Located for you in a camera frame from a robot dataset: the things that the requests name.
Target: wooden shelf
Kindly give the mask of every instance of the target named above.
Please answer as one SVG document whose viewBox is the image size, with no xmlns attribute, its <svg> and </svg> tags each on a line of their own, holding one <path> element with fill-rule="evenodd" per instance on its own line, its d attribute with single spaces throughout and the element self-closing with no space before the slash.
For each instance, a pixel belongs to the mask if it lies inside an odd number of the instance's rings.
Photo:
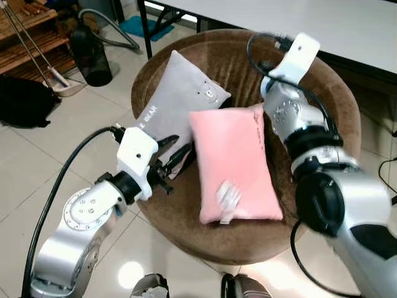
<svg viewBox="0 0 397 298">
<path fill-rule="evenodd" d="M 48 61 L 52 66 L 55 67 L 60 73 L 64 73 L 74 67 L 74 60 L 67 49 L 54 48 L 52 51 L 46 54 Z M 51 78 L 51 73 L 47 70 L 47 65 L 41 57 L 37 58 L 37 63 L 40 65 L 40 69 L 43 70 L 47 78 Z M 14 68 L 6 73 L 6 76 L 12 76 L 15 78 L 31 79 L 33 81 L 42 82 L 43 78 L 36 69 L 32 61 L 28 61 L 23 65 Z"/>
<path fill-rule="evenodd" d="M 40 47 L 43 53 L 46 53 L 60 45 L 67 43 L 67 38 L 62 38 L 56 32 L 50 30 L 36 31 L 31 34 L 33 40 Z M 30 48 L 34 57 L 39 56 L 38 51 L 30 43 L 30 40 L 25 39 L 25 43 Z M 0 56 L 0 74 L 3 74 L 25 62 L 29 61 L 30 57 L 26 53 L 25 48 L 21 44 L 16 44 L 1 51 Z"/>
<path fill-rule="evenodd" d="M 58 16 L 55 10 L 50 9 L 49 11 L 43 11 L 37 15 L 27 16 L 20 10 L 14 9 L 15 14 L 17 15 L 18 19 L 23 23 L 26 29 L 32 28 L 38 24 L 44 23 L 48 20 L 54 19 Z M 11 28 L 6 16 L 3 12 L 0 13 L 0 40 L 8 38 L 14 35 L 15 32 Z"/>
</svg>

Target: fuzzy brown fabric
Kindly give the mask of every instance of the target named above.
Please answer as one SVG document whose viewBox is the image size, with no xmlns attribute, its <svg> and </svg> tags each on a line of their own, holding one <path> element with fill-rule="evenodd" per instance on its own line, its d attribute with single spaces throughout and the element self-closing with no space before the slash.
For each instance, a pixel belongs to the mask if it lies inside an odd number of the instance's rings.
<svg viewBox="0 0 397 298">
<path fill-rule="evenodd" d="M 233 97 L 233 106 L 247 107 L 263 99 L 262 76 L 249 65 L 245 54 L 248 30 L 213 30 L 183 38 L 161 50 L 141 69 L 132 87 L 132 109 L 137 118 L 154 93 L 172 50 L 177 50 L 218 82 Z M 254 58 L 275 64 L 283 57 L 270 40 L 258 40 Z M 344 139 L 345 150 L 359 157 L 360 114 L 357 103 L 342 79 L 320 59 L 315 59 L 301 85 L 318 95 L 334 117 Z M 191 255 L 223 264 L 248 264 L 267 260 L 289 247 L 296 221 L 295 185 L 291 182 L 291 160 L 265 118 L 267 164 L 284 219 L 233 220 L 230 225 L 199 222 L 200 180 L 196 162 L 170 184 L 171 196 L 157 187 L 153 197 L 138 205 L 150 222 L 170 241 Z"/>
</svg>

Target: vacuum hose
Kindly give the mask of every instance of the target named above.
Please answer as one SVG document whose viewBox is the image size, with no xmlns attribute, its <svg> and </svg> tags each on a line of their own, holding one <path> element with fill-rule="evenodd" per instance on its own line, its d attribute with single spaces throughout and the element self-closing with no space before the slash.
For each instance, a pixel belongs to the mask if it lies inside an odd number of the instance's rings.
<svg viewBox="0 0 397 298">
<path fill-rule="evenodd" d="M 142 53 L 142 51 L 140 50 L 139 45 L 138 45 L 131 37 L 129 37 L 128 34 L 126 34 L 122 29 L 120 29 L 120 27 L 119 27 L 118 25 L 116 25 L 112 20 L 110 20 L 110 19 L 109 19 L 107 16 L 105 16 L 103 13 L 101 13 L 101 12 L 99 12 L 99 11 L 96 11 L 95 9 L 85 8 L 85 9 L 82 9 L 82 10 L 79 12 L 79 16 L 78 16 L 78 17 L 79 17 L 79 20 L 82 20 L 82 19 L 83 19 L 83 15 L 86 14 L 86 13 L 88 13 L 88 12 L 91 12 L 91 13 L 96 14 L 97 16 L 103 18 L 103 19 L 104 19 L 106 22 L 108 22 L 114 29 L 116 29 L 116 31 L 117 31 L 118 33 L 120 33 L 125 39 L 127 39 L 127 40 L 130 42 L 130 44 L 122 43 L 122 42 L 115 42 L 115 41 L 113 41 L 113 40 L 108 40 L 108 39 L 103 38 L 103 37 L 101 37 L 101 36 L 99 36 L 99 35 L 97 35 L 97 34 L 95 34 L 95 33 L 93 32 L 93 34 L 94 34 L 94 36 L 95 36 L 96 38 L 98 38 L 99 40 L 101 40 L 101 41 L 103 41 L 103 42 L 105 42 L 105 43 L 108 43 L 108 44 L 110 44 L 110 45 L 113 45 L 113 46 L 115 46 L 115 47 L 128 48 L 128 49 L 130 49 L 130 50 L 132 50 L 132 51 L 134 51 L 134 52 L 136 52 L 136 53 L 139 53 L 139 54 Z"/>
</svg>

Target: table leg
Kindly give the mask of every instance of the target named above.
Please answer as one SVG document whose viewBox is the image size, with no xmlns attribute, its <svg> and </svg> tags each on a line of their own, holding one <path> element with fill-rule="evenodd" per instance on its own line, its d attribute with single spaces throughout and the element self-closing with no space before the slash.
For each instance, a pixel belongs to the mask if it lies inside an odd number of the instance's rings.
<svg viewBox="0 0 397 298">
<path fill-rule="evenodd" d="M 125 21 L 125 18 L 124 18 L 123 6 L 120 0 L 113 0 L 113 8 L 115 10 L 118 23 L 121 24 L 122 22 Z"/>
<path fill-rule="evenodd" d="M 201 32 L 201 18 L 197 17 L 197 23 L 196 23 L 196 33 Z"/>
<path fill-rule="evenodd" d="M 141 14 L 143 35 L 145 37 L 146 53 L 148 54 L 148 59 L 150 59 L 153 54 L 151 53 L 150 44 L 150 34 L 148 27 L 148 13 L 146 11 L 145 0 L 136 0 L 138 3 L 139 12 Z"/>
</svg>

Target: vacuum cleaner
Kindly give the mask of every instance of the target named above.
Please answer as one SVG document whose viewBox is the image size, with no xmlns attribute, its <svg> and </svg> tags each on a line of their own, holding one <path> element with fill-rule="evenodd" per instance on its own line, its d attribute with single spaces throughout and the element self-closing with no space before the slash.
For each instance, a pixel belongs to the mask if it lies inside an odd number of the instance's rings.
<svg viewBox="0 0 397 298">
<path fill-rule="evenodd" d="M 129 43 L 107 40 L 92 32 L 83 22 L 83 15 L 88 12 L 103 18 Z M 113 78 L 106 59 L 103 43 L 108 43 L 115 47 L 127 48 L 137 54 L 142 54 L 139 45 L 103 13 L 94 9 L 83 9 L 78 14 L 78 22 L 77 29 L 70 36 L 70 46 L 74 62 L 88 85 L 94 87 L 104 86 L 110 83 Z"/>
</svg>

